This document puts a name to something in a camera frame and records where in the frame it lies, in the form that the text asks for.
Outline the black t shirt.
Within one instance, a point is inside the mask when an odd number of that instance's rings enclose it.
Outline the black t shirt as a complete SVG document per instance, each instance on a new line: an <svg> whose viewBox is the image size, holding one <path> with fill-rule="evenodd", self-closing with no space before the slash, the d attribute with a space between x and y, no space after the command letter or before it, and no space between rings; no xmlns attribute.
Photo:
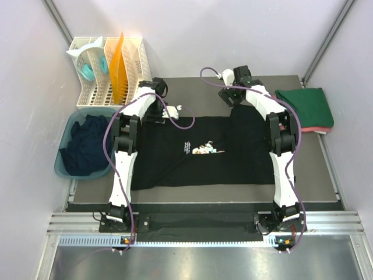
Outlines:
<svg viewBox="0 0 373 280"><path fill-rule="evenodd" d="M265 122L254 107L239 105L228 117L181 117L177 123L193 127L178 129L170 121L142 127L133 190L275 182Z"/></svg>

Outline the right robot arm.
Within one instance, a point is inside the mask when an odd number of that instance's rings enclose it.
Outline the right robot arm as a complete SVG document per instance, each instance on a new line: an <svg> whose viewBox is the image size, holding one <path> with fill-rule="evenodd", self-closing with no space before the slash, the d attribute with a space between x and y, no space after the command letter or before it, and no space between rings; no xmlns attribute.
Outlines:
<svg viewBox="0 0 373 280"><path fill-rule="evenodd" d="M253 79L247 66L226 69L216 74L224 83L219 96L229 106L247 101L265 121L265 144L272 160L275 178L274 209L269 221L260 218L258 227L287 230L300 217L301 204L294 191L293 161L298 148L297 117L284 103L278 102L263 83Z"/></svg>

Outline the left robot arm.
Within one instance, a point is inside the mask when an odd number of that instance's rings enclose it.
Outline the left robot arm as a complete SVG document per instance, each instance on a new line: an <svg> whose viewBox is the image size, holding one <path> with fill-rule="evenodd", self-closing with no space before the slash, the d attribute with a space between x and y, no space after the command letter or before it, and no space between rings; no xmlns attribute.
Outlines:
<svg viewBox="0 0 373 280"><path fill-rule="evenodd" d="M132 224L131 181L141 146L142 123L165 122L168 115L163 98L167 93L162 78L140 81L132 100L120 107L109 122L115 162L111 163L114 183L105 218L119 231L128 230Z"/></svg>

